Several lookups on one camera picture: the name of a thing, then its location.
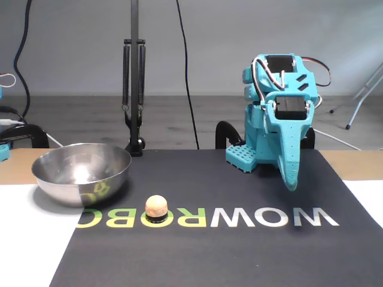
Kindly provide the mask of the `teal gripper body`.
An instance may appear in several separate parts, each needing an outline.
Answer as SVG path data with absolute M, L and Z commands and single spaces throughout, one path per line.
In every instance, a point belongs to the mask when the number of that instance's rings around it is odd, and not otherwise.
M 271 112 L 276 119 L 306 119 L 311 97 L 307 93 L 268 93 L 265 104 L 271 103 Z

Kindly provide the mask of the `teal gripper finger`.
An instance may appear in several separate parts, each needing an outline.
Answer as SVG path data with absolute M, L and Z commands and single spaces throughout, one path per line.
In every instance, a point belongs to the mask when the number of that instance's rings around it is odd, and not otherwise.
M 286 175 L 286 157 L 284 140 L 282 139 L 283 132 L 281 127 L 273 127 L 273 130 L 268 130 L 265 134 L 268 152 L 265 158 L 266 162 L 276 166 L 281 174 L 284 184 L 287 185 Z
M 290 191 L 297 188 L 299 166 L 300 166 L 300 141 L 307 134 L 308 129 L 312 125 L 314 118 L 314 105 L 309 102 L 307 118 L 304 120 L 279 120 L 276 119 L 271 112 L 271 103 L 265 105 L 264 128 L 265 134 L 268 130 L 273 130 L 273 127 L 281 127 L 284 140 L 285 157 L 286 157 L 286 187 Z

